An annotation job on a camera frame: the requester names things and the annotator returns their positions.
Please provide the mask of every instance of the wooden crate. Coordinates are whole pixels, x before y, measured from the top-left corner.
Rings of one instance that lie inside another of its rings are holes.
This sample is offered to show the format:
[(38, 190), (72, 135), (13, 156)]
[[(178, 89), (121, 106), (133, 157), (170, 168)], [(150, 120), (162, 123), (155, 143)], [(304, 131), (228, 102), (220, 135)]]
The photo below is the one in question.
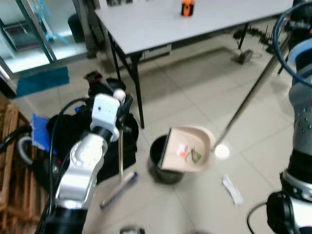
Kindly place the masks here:
[[(28, 124), (18, 107), (0, 96), (0, 138)], [(36, 148), (29, 147), (34, 158)], [(47, 194), (37, 185), (34, 174), (20, 160), (16, 143), (0, 155), (0, 234), (34, 233), (43, 212)]]

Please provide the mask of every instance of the black cable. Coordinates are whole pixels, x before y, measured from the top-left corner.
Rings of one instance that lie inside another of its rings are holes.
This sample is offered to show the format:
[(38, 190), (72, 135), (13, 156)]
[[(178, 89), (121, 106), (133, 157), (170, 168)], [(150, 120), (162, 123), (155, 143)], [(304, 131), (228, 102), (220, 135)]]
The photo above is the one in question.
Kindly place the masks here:
[(16, 138), (18, 138), (21, 134), (31, 133), (33, 130), (32, 126), (24, 125), (15, 131), (11, 132), (2, 142), (0, 142), (0, 153), (2, 153), (6, 147)]
[(52, 155), (53, 155), (53, 144), (54, 144), (54, 135), (55, 135), (55, 131), (58, 125), (59, 120), (61, 119), (61, 117), (63, 116), (64, 112), (71, 107), (73, 104), (80, 102), (80, 101), (87, 101), (87, 98), (79, 98), (76, 100), (71, 101), (70, 103), (68, 103), (59, 113), (57, 120), (55, 121), (55, 124), (53, 126), (52, 129), (52, 134), (51, 134), (51, 144), (50, 144), (50, 154), (49, 154), (49, 209), (48, 209), (48, 215), (51, 214), (52, 211), (52, 207), (53, 207), (53, 196), (54, 196), (54, 183), (53, 183), (53, 166), (52, 166)]
[(247, 215), (247, 226), (248, 226), (249, 231), (250, 231), (252, 234), (255, 234), (255, 233), (254, 233), (254, 231), (253, 231), (253, 229), (252, 229), (252, 227), (251, 227), (251, 225), (250, 225), (250, 217), (252, 216), (252, 214), (253, 214), (257, 209), (259, 209), (259, 208), (262, 207), (262, 206), (265, 206), (266, 204), (267, 204), (266, 202), (259, 203), (258, 205), (256, 205), (255, 207), (253, 207), (253, 208), (249, 211), (249, 213), (248, 213), (248, 215)]
[(298, 82), (312, 88), (312, 84), (306, 82), (304, 80), (303, 77), (299, 76), (296, 72), (294, 72), (292, 70), (292, 68), (286, 63), (281, 51), (280, 51), (280, 48), (279, 48), (279, 45), (278, 45), (278, 32), (279, 32), (279, 28), (284, 20), (284, 18), (288, 15), (290, 15), (291, 13), (293, 13), (294, 11), (298, 10), (299, 8), (302, 8), (302, 7), (305, 7), (305, 6), (309, 6), (309, 5), (312, 5), (312, 2), (305, 2), (305, 3), (301, 3), (301, 4), (298, 4), (296, 6), (294, 6), (293, 8), (287, 10), (284, 14), (282, 14), (280, 16), (280, 18), (277, 20), (275, 26), (274, 26), (274, 30), (273, 30), (273, 47), (274, 47), (274, 50), (275, 50), (275, 54), (279, 60), (279, 62), (282, 64), (282, 66), (284, 67), (284, 69)]
[[(58, 184), (60, 183), (60, 179), (61, 179), (61, 176), (63, 175), (63, 170), (64, 170), (67, 162), (69, 162), (69, 153), (66, 155), (64, 161), (61, 164), (61, 167), (59, 168), (57, 182), (56, 182), (55, 187), (54, 187), (55, 190), (57, 189)], [(45, 224), (47, 217), (49, 216), (49, 214), (48, 214), (48, 208), (49, 207), (50, 207), (50, 200), (47, 201), (47, 203), (44, 207), (44, 210), (43, 210), (42, 215), (40, 217), (40, 221), (38, 223), (38, 227), (37, 227), (35, 234), (42, 234), (44, 232), (44, 230), (43, 230), (44, 224)]]

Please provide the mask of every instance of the black table leg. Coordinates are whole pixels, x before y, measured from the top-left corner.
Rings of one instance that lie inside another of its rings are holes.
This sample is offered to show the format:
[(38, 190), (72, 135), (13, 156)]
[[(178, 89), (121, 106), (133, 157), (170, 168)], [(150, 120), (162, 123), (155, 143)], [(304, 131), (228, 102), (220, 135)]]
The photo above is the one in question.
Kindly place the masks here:
[(138, 111), (140, 114), (140, 122), (141, 122), (141, 128), (144, 129), (144, 117), (143, 117), (143, 107), (142, 107), (142, 97), (141, 97), (141, 87), (140, 87), (140, 80), (138, 77), (138, 70), (137, 70), (137, 64), (142, 56), (142, 53), (137, 54), (135, 56), (131, 56), (131, 62), (132, 62), (132, 80), (135, 83), (136, 86), (136, 97), (137, 97), (137, 104), (138, 104)]
[(118, 55), (118, 57), (120, 58), (121, 62), (123, 63), (123, 65), (127, 69), (131, 79), (133, 80), (133, 82), (134, 82), (134, 84), (136, 86), (136, 98), (137, 98), (137, 104), (138, 104), (138, 111), (139, 111), (139, 114), (140, 114), (141, 128), (144, 129), (144, 118), (143, 118), (141, 87), (140, 87), (140, 81), (139, 81), (138, 70), (137, 70), (137, 64), (138, 64), (140, 58), (142, 57), (143, 52), (137, 52), (135, 54), (132, 54), (132, 55), (128, 56), (128, 57), (130, 57), (131, 62), (132, 62), (131, 66), (130, 66), (127, 63), (127, 60), (126, 60), (127, 56), (116, 45), (116, 43), (114, 42), (114, 40), (113, 40), (112, 36), (110, 35), (110, 33), (108, 33), (108, 37), (109, 37), (109, 40), (110, 40), (110, 43), (111, 43), (111, 49), (112, 49), (113, 55), (115, 55), (114, 56), (114, 62), (115, 62), (118, 78), (120, 78), (120, 73), (119, 73), (119, 68), (118, 68), (118, 64), (117, 64), (116, 54)]
[(240, 42), (239, 42), (239, 46), (238, 46), (239, 49), (242, 48), (242, 45), (243, 45), (243, 42), (244, 42), (244, 39), (245, 39), (247, 30), (248, 30), (248, 27), (249, 27), (249, 23), (246, 23), (246, 24), (245, 24), (245, 27), (244, 27), (243, 35), (242, 35), (242, 37), (241, 37), (241, 39), (240, 39)]
[(111, 44), (111, 50), (112, 50), (112, 54), (113, 54), (113, 59), (114, 59), (115, 69), (117, 72), (117, 77), (118, 77), (118, 80), (121, 81), (121, 76), (120, 76), (119, 66), (118, 66), (118, 62), (117, 62), (116, 52), (113, 48), (114, 42), (113, 42), (112, 36), (110, 34), (108, 34), (108, 38), (109, 38), (109, 42)]

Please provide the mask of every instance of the orange object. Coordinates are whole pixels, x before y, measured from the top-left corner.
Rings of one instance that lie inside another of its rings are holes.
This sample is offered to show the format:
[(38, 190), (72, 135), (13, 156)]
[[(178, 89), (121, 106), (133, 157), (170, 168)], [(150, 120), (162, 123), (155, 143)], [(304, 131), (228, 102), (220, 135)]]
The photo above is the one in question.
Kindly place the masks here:
[(195, 1), (194, 0), (183, 0), (182, 1), (181, 15), (183, 15), (183, 16), (191, 16), (191, 15), (193, 15), (194, 5), (195, 5)]

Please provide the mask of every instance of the glass door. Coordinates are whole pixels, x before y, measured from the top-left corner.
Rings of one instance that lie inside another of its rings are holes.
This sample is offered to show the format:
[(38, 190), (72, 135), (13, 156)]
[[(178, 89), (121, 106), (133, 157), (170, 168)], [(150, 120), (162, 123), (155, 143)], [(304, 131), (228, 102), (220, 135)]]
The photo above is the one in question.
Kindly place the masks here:
[(28, 2), (57, 59), (87, 52), (83, 29), (72, 0)]
[(49, 64), (55, 58), (51, 51), (20, 2), (1, 0), (0, 57), (12, 73)]

